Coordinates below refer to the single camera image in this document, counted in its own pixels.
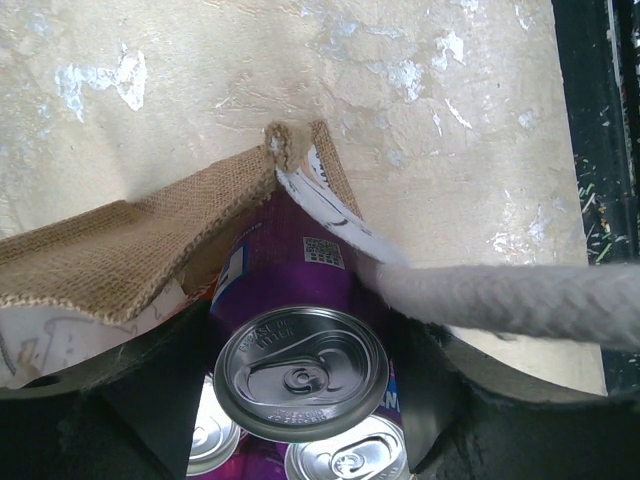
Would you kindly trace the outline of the purple soda can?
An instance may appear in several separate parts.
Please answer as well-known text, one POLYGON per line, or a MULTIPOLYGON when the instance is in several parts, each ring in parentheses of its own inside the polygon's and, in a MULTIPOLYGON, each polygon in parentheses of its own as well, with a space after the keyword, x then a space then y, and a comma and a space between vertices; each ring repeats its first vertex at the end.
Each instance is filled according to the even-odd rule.
POLYGON ((225 340, 217 399, 251 434, 321 440, 378 407, 389 378, 384 310, 359 284, 355 260, 283 190, 246 218, 210 313, 225 340))
POLYGON ((291 444, 284 469, 289 479, 409 479, 404 436, 391 420, 371 415, 324 440, 291 444))

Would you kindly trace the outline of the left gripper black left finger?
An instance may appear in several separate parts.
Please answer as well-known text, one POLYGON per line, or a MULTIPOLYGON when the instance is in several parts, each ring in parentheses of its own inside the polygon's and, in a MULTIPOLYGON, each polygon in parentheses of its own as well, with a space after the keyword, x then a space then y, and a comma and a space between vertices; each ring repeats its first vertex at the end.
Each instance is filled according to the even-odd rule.
POLYGON ((2 478, 185 478, 207 313, 197 301, 121 347, 2 390, 2 478))

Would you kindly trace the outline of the red soda can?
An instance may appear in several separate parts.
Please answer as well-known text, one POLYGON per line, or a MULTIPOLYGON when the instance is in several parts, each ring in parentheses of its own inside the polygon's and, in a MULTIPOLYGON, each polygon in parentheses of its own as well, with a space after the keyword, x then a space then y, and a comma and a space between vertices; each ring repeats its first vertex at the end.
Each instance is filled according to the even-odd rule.
POLYGON ((211 374, 206 374, 194 424, 186 477, 205 479, 223 466, 236 451, 241 428, 224 412, 214 391, 211 374))

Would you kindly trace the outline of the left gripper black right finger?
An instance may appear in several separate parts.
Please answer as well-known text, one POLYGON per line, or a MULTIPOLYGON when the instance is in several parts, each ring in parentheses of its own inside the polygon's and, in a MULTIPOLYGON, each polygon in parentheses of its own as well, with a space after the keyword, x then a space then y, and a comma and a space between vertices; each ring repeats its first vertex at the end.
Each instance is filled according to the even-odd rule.
POLYGON ((387 328, 417 478, 638 478, 638 391, 555 385, 397 312, 387 328))

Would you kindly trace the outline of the canvas bag with rope handles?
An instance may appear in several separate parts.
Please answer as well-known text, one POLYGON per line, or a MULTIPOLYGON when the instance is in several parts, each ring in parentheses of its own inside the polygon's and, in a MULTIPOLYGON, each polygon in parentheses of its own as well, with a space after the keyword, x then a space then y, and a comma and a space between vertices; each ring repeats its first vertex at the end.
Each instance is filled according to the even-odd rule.
POLYGON ((356 249, 363 283, 408 317, 626 351, 639 347, 637 266, 412 268, 363 225, 326 124, 274 121, 262 145, 138 201, 117 201, 3 240, 1 326, 24 331, 26 343, 2 343, 2 387, 19 388, 44 373, 26 314, 59 307, 108 325, 133 320, 278 186, 356 249))

